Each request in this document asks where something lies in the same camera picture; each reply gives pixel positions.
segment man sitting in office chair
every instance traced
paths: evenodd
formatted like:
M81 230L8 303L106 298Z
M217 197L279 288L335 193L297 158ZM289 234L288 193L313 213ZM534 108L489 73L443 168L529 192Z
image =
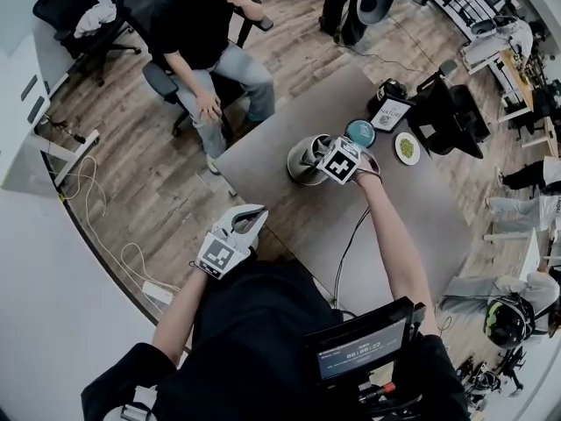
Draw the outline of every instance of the man sitting in office chair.
M164 54L177 96L191 114L202 139L209 170L218 174L214 159L226 149L220 100L210 72L241 84L251 104L246 119L257 124L274 113L273 81L266 69L228 40L234 7L250 20L263 18L254 0L156 0L152 14L153 38Z

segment display screen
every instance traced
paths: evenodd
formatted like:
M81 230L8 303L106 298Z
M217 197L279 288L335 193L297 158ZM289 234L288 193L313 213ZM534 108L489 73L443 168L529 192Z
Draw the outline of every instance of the display screen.
M401 348L405 319L317 355L322 379L329 379L352 369L362 367Z

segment small plate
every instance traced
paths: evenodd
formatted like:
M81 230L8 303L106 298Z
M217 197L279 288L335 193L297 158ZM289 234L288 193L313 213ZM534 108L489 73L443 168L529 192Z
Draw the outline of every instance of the small plate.
M408 140L413 144L413 156L408 158L405 154L401 152L400 143L402 140ZM419 146L419 142L415 139L411 134L408 132L400 132L397 137L395 138L395 152L397 156L401 159L406 165L415 165L419 159L421 159L421 147Z

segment person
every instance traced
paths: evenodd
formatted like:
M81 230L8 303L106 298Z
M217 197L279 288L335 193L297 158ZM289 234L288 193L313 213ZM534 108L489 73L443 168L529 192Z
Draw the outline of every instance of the person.
M529 25L521 19L517 19L508 25L498 26L494 34L477 38L469 46L461 50L465 62L470 67L473 67L478 62L489 59L498 52L514 47L515 51L520 53L522 57L519 65L519 70L522 71L526 67L526 63L532 53L534 33L541 33L539 26L540 24L538 23Z
M173 72L183 106L202 139L207 165L226 149L222 110L210 72L241 84L250 99L246 119L258 124L274 113L273 81L265 67L228 40L234 8L250 20L263 18L258 0L156 0L151 17L154 52Z
M532 229L546 231L560 217L561 196L540 195L528 201L516 198L492 196L485 199L490 212L494 215L515 213L519 218L493 222L493 232L528 232Z
M528 274L527 281L513 276L454 277L444 292L441 310L458 314L485 315L488 303L497 296L517 293L534 309L536 329L529 340L540 342L547 334L553 337L561 327L559 284L541 268Z
M543 161L536 161L510 175L504 175L500 168L496 168L495 176L499 187L519 190L537 186L542 190L553 182L561 182L561 160L545 156Z
M356 183L371 210L392 295L431 308L421 257L380 178L366 164L370 173L360 172ZM341 322L341 312L331 309L309 273L293 261L246 260L220 281L196 268L163 314L152 344L135 345L83 390L84 419L101 420L118 411L130 403L137 385L156 386L158 421L345 414L337 401L320 393L304 345L305 334ZM193 325L192 350L177 369ZM464 388L433 310L426 311L421 332L424 336L396 365L396 388L423 391L423 419L467 421Z
M323 32L328 33L330 36L337 34L337 30L341 25L343 7L346 2L347 0L325 0L323 14L319 18L320 29ZM357 2L358 0L351 0L349 2L349 10L341 29L341 39L347 46L355 45L366 32L366 25L359 20Z

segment black office chair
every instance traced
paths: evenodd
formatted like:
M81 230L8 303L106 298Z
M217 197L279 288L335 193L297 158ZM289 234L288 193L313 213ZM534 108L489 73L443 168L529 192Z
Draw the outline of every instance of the black office chair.
M481 117L472 93L465 85L448 89L437 72L417 88L415 102L408 114L411 131L425 148L446 155L454 148L483 159L478 143L491 134ZM421 126L432 125L435 132L428 138Z
M162 54L157 54L153 51L154 43L151 37L152 9L153 0L117 0L117 13L137 31L148 46L148 51L152 54L152 60L142 69L148 84L150 84L152 89L160 94L165 101L171 104L177 103L184 110L181 116L175 121L174 129L172 131L174 137L178 137L181 135L181 122L183 122L183 120L185 120L188 116L188 111L177 97L178 88L175 82L170 78L171 74L162 67L162 65L165 64L166 59ZM237 11L237 13L242 17L244 16L241 11ZM242 47L244 45L245 40L254 25L264 32L273 28L273 22L269 18L264 18L259 22L251 21L245 18L238 35L238 46ZM244 94L244 91L240 87L239 83L220 75L210 74L210 76L212 77L212 81L217 91L217 95L222 102L223 108L227 107ZM224 134L226 138L229 138L232 135L231 126L224 116L224 112L223 121Z
M86 64L97 58L98 84L103 86L103 67L109 50L132 50L140 54L137 46L126 46L116 44L114 40L125 30L124 20L119 16L115 21L103 24L99 31L93 36L84 36L76 39L75 28L87 10L97 4L97 0L38 0L33 6L33 14L51 25L57 32L54 38L58 40L71 54L74 59L84 55L79 65L79 70L87 74Z

